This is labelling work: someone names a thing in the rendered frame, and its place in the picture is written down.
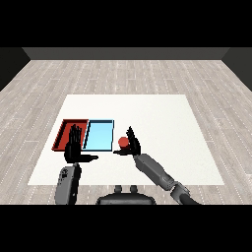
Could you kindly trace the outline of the dark grey robot body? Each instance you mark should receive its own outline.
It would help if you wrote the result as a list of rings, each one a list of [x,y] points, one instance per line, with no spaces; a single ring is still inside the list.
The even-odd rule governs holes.
[[[102,197],[96,201],[97,205],[155,205],[153,197],[140,194],[136,185],[130,186],[129,193],[122,192],[122,186],[116,185],[114,192]]]

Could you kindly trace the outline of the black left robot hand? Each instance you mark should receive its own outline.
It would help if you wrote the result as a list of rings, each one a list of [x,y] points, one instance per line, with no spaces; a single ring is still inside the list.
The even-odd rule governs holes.
[[[82,129],[76,124],[72,125],[64,152],[64,158],[68,163],[91,162],[92,160],[98,159],[98,156],[81,154],[81,135]]]

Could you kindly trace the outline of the red shallow open box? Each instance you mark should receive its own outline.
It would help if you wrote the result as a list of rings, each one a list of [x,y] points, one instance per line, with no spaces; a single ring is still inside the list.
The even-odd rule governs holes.
[[[54,152],[64,152],[65,146],[69,141],[70,129],[73,125],[76,125],[81,129],[81,144],[84,142],[86,130],[88,127],[88,119],[64,119],[61,123],[54,144],[51,148]]]

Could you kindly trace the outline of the small red can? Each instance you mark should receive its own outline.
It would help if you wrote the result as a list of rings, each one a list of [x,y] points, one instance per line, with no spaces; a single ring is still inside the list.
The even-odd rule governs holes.
[[[118,140],[118,145],[121,150],[129,150],[130,149],[130,144],[129,144],[129,140],[127,137],[121,137]]]

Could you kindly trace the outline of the light blue shallow open box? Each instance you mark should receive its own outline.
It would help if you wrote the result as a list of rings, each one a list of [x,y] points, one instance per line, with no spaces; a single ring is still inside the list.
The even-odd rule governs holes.
[[[91,119],[83,140],[83,152],[111,152],[114,121],[112,119]]]

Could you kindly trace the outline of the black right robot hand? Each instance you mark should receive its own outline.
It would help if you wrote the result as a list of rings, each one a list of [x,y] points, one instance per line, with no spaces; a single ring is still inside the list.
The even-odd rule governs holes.
[[[133,157],[138,156],[141,153],[141,145],[139,140],[135,137],[132,127],[129,127],[128,130],[126,131],[126,137],[129,140],[130,149],[121,150],[119,147],[119,150],[114,151],[114,153],[121,156],[128,156],[128,155],[132,155]]]

